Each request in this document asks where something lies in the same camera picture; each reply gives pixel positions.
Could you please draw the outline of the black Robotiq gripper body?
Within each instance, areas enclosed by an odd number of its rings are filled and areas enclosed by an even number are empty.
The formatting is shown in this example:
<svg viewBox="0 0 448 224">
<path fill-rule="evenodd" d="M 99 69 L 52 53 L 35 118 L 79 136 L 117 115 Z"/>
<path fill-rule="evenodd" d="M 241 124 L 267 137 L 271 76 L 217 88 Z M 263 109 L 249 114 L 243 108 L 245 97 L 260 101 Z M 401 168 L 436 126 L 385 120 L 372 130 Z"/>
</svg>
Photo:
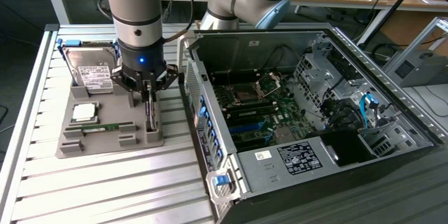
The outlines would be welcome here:
<svg viewBox="0 0 448 224">
<path fill-rule="evenodd" d="M 140 72 L 143 80 L 149 81 L 149 73 L 155 71 L 160 74 L 165 70 L 165 60 L 163 54 L 164 39 L 159 39 L 149 46 L 131 46 L 117 39 L 119 52 L 121 58 L 121 70 L 125 73 Z"/>
</svg>

